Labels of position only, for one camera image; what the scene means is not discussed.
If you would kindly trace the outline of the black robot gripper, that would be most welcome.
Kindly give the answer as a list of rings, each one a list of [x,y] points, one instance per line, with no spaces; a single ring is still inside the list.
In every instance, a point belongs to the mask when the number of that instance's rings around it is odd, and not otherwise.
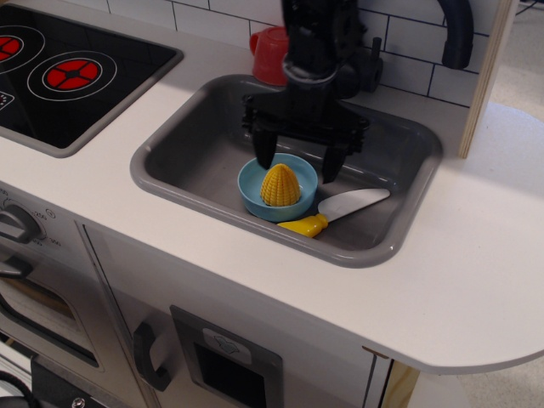
[[[322,164],[323,183],[333,182],[348,153],[359,153],[370,122],[341,100],[360,90],[361,75],[351,64],[328,76],[312,77],[291,63],[282,65],[287,85],[281,91],[243,96],[242,126],[253,135],[258,164],[268,170],[278,135],[327,146]]]

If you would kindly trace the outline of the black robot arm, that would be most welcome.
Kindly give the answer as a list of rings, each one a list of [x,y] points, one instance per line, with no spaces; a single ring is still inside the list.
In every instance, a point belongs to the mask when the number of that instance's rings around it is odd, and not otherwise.
[[[286,87],[244,96],[242,125],[258,164],[268,169],[280,136],[323,145],[322,181],[333,182],[347,156],[362,149],[369,122],[344,106],[335,87],[359,46],[363,26],[355,1],[285,1]]]

